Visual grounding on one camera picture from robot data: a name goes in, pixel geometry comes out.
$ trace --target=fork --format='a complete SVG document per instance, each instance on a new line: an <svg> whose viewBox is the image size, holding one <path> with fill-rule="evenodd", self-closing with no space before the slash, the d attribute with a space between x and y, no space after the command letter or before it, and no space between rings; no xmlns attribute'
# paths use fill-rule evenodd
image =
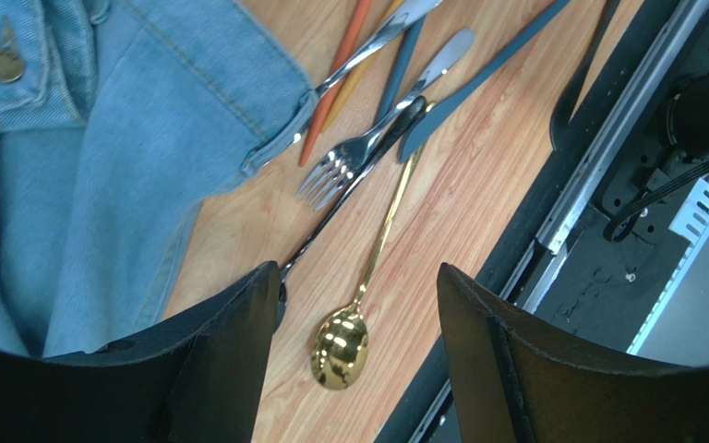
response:
<svg viewBox="0 0 709 443"><path fill-rule="evenodd" d="M306 181L300 185L297 194L302 194L310 186L303 197L303 199L310 198L308 204L313 205L321 198L317 205L318 210L330 202L355 178L357 171L366 163L379 136L390 121L419 97L426 88L447 74L448 69L466 54L474 41L475 35L468 28L459 30L453 35L396 107L362 136L345 140L330 150L311 171Z"/></svg>

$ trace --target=wire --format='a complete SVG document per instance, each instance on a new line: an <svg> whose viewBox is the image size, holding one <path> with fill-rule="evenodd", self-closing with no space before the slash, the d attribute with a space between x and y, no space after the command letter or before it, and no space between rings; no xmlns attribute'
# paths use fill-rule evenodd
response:
<svg viewBox="0 0 709 443"><path fill-rule="evenodd" d="M628 237L628 234L631 233L633 225L635 224L635 220L631 222L631 219L638 218L638 214L640 214L644 208L657 203L686 184L707 174L709 174L709 161L702 162L690 168L690 170L685 173L669 180L665 185L658 187L655 192L647 193L638 200L623 207L606 225L603 236L611 243L621 242Z"/></svg>

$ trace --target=metal button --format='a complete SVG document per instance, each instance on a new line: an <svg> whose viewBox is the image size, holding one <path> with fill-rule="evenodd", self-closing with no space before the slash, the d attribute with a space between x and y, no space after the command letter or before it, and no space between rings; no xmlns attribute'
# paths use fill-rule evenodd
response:
<svg viewBox="0 0 709 443"><path fill-rule="evenodd" d="M0 48L0 82L10 83L24 75L24 60L17 52Z"/></svg>

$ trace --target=knife blade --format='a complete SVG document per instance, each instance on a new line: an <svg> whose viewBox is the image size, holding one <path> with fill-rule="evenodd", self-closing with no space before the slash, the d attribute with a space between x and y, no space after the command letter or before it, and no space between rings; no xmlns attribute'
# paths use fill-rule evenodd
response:
<svg viewBox="0 0 709 443"><path fill-rule="evenodd" d="M485 65L477 75L461 89L430 110L409 130L403 139L399 161L406 162L423 145L448 117L488 78L518 53L540 32L571 0L556 0L529 23L519 34Z"/></svg>

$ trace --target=knife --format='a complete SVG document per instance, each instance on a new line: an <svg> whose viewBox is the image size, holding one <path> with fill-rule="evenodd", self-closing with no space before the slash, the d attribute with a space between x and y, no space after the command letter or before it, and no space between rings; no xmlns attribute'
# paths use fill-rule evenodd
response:
<svg viewBox="0 0 709 443"><path fill-rule="evenodd" d="M422 118L409 130L406 137L403 139L401 146L401 154L399 161L406 162L409 156L412 155L420 146L423 145L439 128L442 123L458 108L464 100L472 95L475 90L483 84L488 78L498 71L505 63L508 62L516 53L518 53L529 41L531 41L540 30L542 30L559 11L571 0L556 0L546 10L541 12L532 22L527 25L519 34L502 48L501 51L480 70L477 75L469 81L463 88L457 90L447 99L437 104L433 109Z"/></svg>

